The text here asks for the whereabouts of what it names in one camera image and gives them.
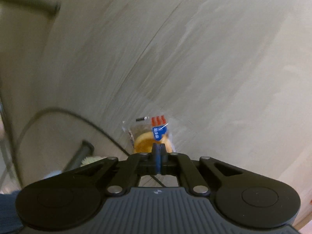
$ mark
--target transparent plastic wrapper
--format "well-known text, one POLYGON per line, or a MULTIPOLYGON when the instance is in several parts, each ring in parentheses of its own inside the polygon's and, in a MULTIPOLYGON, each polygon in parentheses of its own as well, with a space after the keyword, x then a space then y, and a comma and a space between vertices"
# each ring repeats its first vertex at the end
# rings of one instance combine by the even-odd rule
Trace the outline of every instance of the transparent plastic wrapper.
POLYGON ((152 152, 153 143, 165 144, 167 152, 175 152, 165 116, 141 117, 123 130, 129 135, 133 153, 152 152))

